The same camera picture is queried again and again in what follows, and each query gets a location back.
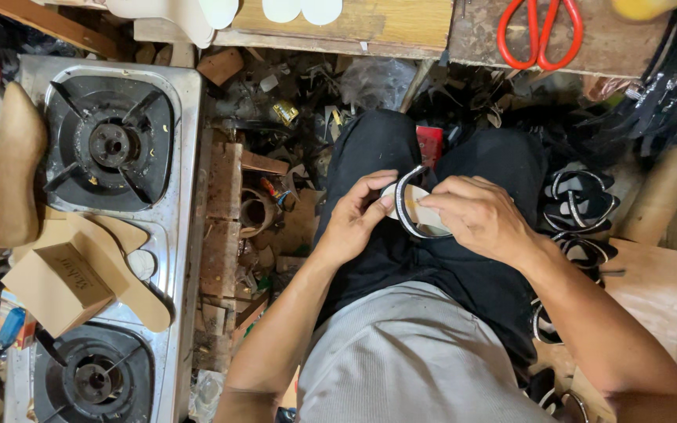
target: cardboard tube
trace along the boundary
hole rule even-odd
[[[647,175],[617,236],[657,246],[677,211],[677,147],[663,153]]]

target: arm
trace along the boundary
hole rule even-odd
[[[397,176],[397,171],[375,172],[338,201],[313,253],[233,358],[214,423],[273,422],[334,274],[364,250],[372,229],[390,209],[390,197],[368,205],[369,195]]]
[[[677,421],[677,365],[644,327],[535,233],[503,190],[452,177],[420,205],[438,210],[456,241],[519,270],[561,339],[619,421]]]

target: plastic bag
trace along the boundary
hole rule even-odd
[[[390,57],[354,60],[341,78],[342,100],[365,110],[399,110],[415,73],[416,66]],[[424,92],[427,84],[419,92]]]
[[[190,390],[190,417],[198,421],[211,421],[218,408],[226,375],[219,372],[200,370],[197,383]]]

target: black pants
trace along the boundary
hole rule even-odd
[[[409,117],[390,110],[359,116],[335,142],[326,205],[313,245],[323,235],[336,202],[359,178],[390,168],[402,176],[420,163],[415,123]],[[534,226],[546,167],[537,139],[511,130],[487,130],[449,151],[435,173],[439,181],[451,175],[479,175],[500,185]],[[407,281],[437,286],[485,321],[508,351],[519,379],[536,360],[530,329],[535,294],[522,274],[476,255],[453,238],[415,241],[390,217],[375,227],[362,254],[338,270],[317,325],[369,293]]]

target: person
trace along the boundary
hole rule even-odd
[[[344,129],[314,250],[232,359],[214,422],[274,421],[300,363],[298,421],[554,421],[518,388],[536,296],[618,421],[677,421],[675,362],[533,229],[540,142],[486,130],[438,161],[419,204],[447,239],[410,239],[377,199],[420,162],[403,114]]]

